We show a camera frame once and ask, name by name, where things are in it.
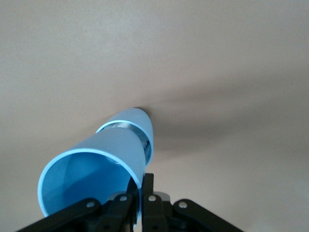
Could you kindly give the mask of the blue plastic cup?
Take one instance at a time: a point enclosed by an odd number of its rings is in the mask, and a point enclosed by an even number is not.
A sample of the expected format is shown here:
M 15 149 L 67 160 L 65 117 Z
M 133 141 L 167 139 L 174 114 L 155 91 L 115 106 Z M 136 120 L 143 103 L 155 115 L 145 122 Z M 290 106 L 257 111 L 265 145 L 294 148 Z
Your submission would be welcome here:
M 96 133 L 111 128 L 125 128 L 134 132 L 141 141 L 145 164 L 146 166 L 150 164 L 154 154 L 154 132 L 150 117 L 144 110 L 140 108 L 125 109 L 112 116 L 97 129 Z
M 124 128 L 103 129 L 54 157 L 38 182 L 45 217 L 86 198 L 101 204 L 127 190 L 133 180 L 141 192 L 146 169 L 139 137 Z

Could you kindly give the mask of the brown table cover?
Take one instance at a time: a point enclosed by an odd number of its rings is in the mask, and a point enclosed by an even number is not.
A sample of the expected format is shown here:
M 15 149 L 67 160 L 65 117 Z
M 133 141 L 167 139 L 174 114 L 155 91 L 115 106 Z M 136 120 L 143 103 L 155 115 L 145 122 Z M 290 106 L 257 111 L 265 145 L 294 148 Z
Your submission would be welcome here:
M 0 0 L 0 232 L 45 165 L 145 110 L 156 191 L 309 232 L 309 0 Z

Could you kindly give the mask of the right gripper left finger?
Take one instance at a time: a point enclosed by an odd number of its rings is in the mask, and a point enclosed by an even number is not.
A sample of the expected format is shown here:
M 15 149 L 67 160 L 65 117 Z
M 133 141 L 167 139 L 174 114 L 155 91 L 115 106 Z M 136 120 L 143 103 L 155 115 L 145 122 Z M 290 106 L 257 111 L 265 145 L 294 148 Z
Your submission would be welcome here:
M 86 198 L 16 232 L 133 232 L 139 209 L 138 187 L 130 179 L 125 192 L 104 204 Z

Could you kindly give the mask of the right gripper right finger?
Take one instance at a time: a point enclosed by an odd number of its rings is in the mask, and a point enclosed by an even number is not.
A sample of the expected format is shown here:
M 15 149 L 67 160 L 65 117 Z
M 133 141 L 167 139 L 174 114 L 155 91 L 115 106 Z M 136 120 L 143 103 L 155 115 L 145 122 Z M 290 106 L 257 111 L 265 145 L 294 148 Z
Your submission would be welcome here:
M 142 232 L 241 232 L 241 229 L 192 200 L 180 199 L 172 204 L 168 194 L 154 191 L 154 175 L 145 174 Z

